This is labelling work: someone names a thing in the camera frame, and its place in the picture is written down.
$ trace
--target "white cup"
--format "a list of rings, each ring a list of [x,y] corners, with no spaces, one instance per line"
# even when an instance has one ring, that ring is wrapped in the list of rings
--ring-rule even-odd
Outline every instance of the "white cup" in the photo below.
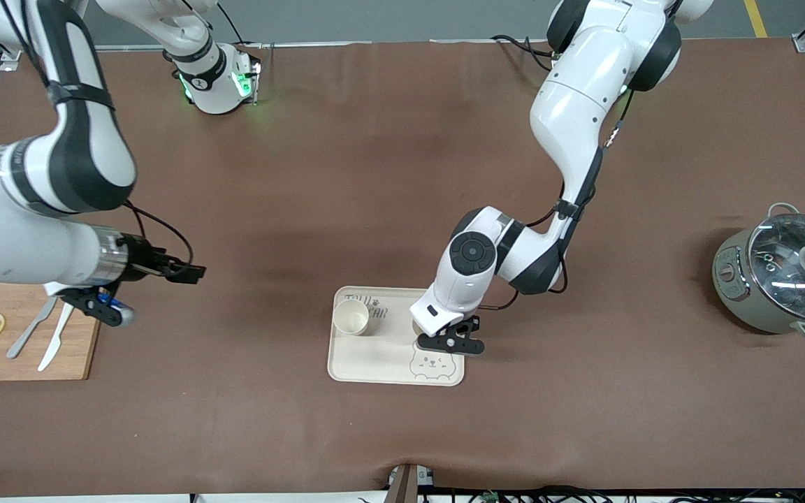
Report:
[[[342,334],[362,335],[368,327],[368,307],[361,300],[343,300],[335,307],[332,322]]]

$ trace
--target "brown table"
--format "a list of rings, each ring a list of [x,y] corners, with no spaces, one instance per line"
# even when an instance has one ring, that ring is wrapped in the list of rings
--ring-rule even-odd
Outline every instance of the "brown table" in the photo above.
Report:
[[[685,43],[607,157],[570,289],[486,313],[455,388],[330,379],[332,295],[427,286],[474,207],[546,212],[543,73],[487,44],[262,55],[261,104],[225,117],[187,105],[159,54],[102,55],[134,203],[210,270],[127,284],[140,319],[102,330],[89,380],[0,383],[0,495],[366,490],[401,462],[480,488],[805,486],[805,340],[737,324],[709,278],[770,203],[805,211],[790,41]],[[0,143],[53,124],[28,64],[0,77]]]

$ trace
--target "knife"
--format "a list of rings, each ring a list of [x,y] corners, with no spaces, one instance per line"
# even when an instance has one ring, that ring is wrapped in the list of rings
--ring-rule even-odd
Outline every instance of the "knife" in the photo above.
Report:
[[[64,326],[67,325],[67,319],[70,319],[71,312],[73,312],[73,305],[68,305],[68,303],[65,302],[64,308],[61,309],[61,318],[58,318],[58,326],[55,327],[55,333],[52,335],[52,341],[48,343],[45,356],[42,357],[42,362],[39,363],[39,368],[36,369],[39,372],[45,370],[45,367],[52,362],[55,354],[61,349],[61,332],[64,332]]]
[[[20,350],[23,350],[23,347],[26,346],[29,336],[33,333],[33,330],[35,330],[36,327],[39,326],[39,323],[45,321],[45,319],[48,318],[48,315],[52,313],[52,309],[55,308],[55,302],[57,302],[57,300],[57,297],[48,297],[48,300],[45,301],[45,305],[42,306],[42,311],[36,315],[36,319],[34,319],[34,321],[29,324],[29,327],[23,331],[23,334],[20,335],[20,338],[14,341],[14,344],[12,344],[8,350],[8,353],[6,353],[7,358],[12,360],[17,358],[18,354],[20,354]]]

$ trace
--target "yellow floor stripe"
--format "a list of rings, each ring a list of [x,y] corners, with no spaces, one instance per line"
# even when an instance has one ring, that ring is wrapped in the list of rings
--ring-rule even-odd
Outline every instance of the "yellow floor stripe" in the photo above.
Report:
[[[744,8],[747,9],[747,16],[750,17],[753,34],[757,38],[769,37],[769,34],[766,33],[766,26],[763,25],[763,17],[760,16],[760,7],[757,7],[757,0],[744,0]]]

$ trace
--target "pot lid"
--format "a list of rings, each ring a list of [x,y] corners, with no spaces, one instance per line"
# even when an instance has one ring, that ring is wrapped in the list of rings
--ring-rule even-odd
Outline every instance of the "pot lid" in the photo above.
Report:
[[[751,277],[783,311],[805,319],[805,214],[777,214],[750,233]]]

